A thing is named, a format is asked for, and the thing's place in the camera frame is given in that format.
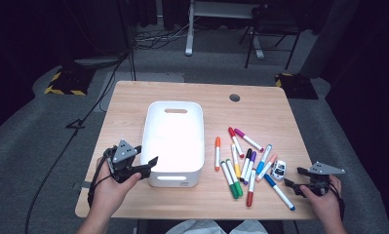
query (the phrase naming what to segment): purple marker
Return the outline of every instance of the purple marker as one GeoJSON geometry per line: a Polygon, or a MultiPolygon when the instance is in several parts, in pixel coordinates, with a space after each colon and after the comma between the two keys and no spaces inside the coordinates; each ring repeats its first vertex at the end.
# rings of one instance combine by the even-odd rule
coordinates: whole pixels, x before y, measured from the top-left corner
{"type": "Polygon", "coordinates": [[[243,134],[243,132],[241,132],[240,130],[238,129],[235,129],[234,132],[240,136],[241,138],[245,139],[249,144],[251,144],[252,146],[254,146],[256,149],[258,149],[258,151],[260,152],[263,152],[263,147],[261,147],[260,145],[258,145],[256,142],[254,142],[254,140],[250,139],[248,136],[246,136],[245,134],[243,134]]]}

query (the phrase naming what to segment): hole in table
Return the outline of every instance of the hole in table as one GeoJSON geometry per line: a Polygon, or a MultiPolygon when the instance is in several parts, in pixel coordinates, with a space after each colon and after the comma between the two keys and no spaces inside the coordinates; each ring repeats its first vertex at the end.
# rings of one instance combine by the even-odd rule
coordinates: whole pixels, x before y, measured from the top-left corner
{"type": "Polygon", "coordinates": [[[236,94],[232,94],[232,95],[230,95],[230,99],[231,99],[232,101],[237,102],[237,101],[240,100],[240,96],[238,96],[238,95],[236,95],[236,94]]]}

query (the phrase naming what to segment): yellow marker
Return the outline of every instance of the yellow marker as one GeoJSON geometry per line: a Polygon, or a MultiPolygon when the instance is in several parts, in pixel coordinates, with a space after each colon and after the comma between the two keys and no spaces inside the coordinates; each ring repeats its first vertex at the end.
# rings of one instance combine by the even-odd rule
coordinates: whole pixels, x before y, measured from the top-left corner
{"type": "Polygon", "coordinates": [[[236,177],[240,178],[242,176],[242,173],[240,172],[239,159],[237,157],[237,149],[234,143],[231,144],[231,153],[233,154],[234,172],[236,172],[236,177]]]}

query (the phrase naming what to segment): wooden table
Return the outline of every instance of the wooden table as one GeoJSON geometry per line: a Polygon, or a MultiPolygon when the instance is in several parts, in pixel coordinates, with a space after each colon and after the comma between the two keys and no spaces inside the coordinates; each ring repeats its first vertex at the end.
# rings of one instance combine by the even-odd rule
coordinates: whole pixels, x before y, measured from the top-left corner
{"type": "MultiPolygon", "coordinates": [[[[278,182],[278,186],[294,204],[294,212],[289,210],[265,180],[256,183],[253,205],[248,208],[248,187],[242,185],[245,196],[235,200],[223,171],[214,170],[216,137],[221,137],[221,159],[232,158],[232,139],[228,133],[228,127],[232,127],[242,130],[263,147],[271,143],[271,152],[278,153],[279,159],[287,162],[285,177],[297,183],[308,183],[308,177],[299,175],[296,168],[309,168],[312,163],[285,93],[276,87],[120,81],[109,104],[85,181],[92,180],[97,158],[101,157],[106,148],[117,145],[121,138],[132,146],[142,144],[148,106],[156,100],[194,101],[202,106],[206,157],[199,182],[191,188],[159,188],[149,185],[147,179],[141,180],[128,193],[122,207],[114,214],[115,217],[315,218],[309,201],[295,196],[283,182],[278,182]],[[232,101],[231,95],[239,96],[240,100],[232,101]]],[[[238,140],[243,151],[252,147],[239,137],[238,140]]],[[[257,153],[256,160],[260,160],[261,155],[257,153]]],[[[244,160],[239,161],[242,168],[244,160]]],[[[139,164],[139,155],[134,164],[139,164]]],[[[87,194],[88,189],[82,189],[75,211],[78,216],[88,214],[87,194]]]]}

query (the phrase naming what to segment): black chair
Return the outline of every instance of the black chair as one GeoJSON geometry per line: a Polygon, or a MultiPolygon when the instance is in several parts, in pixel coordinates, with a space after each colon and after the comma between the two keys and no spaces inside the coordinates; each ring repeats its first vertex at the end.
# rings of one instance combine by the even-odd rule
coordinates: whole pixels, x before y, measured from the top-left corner
{"type": "Polygon", "coordinates": [[[249,66],[250,54],[253,49],[253,40],[256,36],[276,36],[280,37],[280,40],[271,48],[254,48],[255,50],[264,51],[286,51],[290,52],[288,62],[285,69],[287,70],[291,62],[294,49],[300,36],[300,32],[305,30],[305,26],[302,20],[297,19],[296,12],[304,18],[304,12],[292,11],[292,6],[287,0],[278,0],[261,3],[259,7],[252,9],[252,23],[247,27],[246,32],[243,34],[240,44],[243,42],[247,35],[251,36],[251,43],[249,45],[249,51],[247,55],[245,68],[249,66]],[[291,49],[282,50],[277,46],[287,37],[294,36],[294,42],[291,49]]]}

